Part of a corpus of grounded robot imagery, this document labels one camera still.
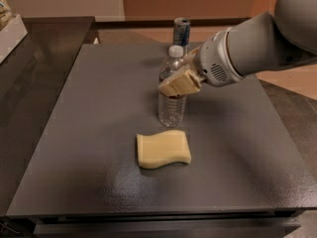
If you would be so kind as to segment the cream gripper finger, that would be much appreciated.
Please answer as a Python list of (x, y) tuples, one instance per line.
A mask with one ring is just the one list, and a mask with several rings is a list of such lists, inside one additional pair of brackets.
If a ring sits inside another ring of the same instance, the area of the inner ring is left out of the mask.
[(195, 64), (195, 57), (199, 52), (199, 47), (190, 51), (187, 55), (183, 57), (183, 61), (185, 64)]
[(200, 89), (200, 77), (190, 69), (179, 70), (158, 85), (158, 91), (167, 97), (193, 94)]

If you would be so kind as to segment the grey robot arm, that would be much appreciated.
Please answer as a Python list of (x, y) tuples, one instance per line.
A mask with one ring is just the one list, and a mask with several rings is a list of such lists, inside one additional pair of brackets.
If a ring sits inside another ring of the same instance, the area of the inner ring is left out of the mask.
[(317, 0), (276, 0), (261, 13), (207, 39), (164, 79), (165, 96), (198, 92), (203, 83), (222, 87), (261, 71), (279, 71), (317, 60)]

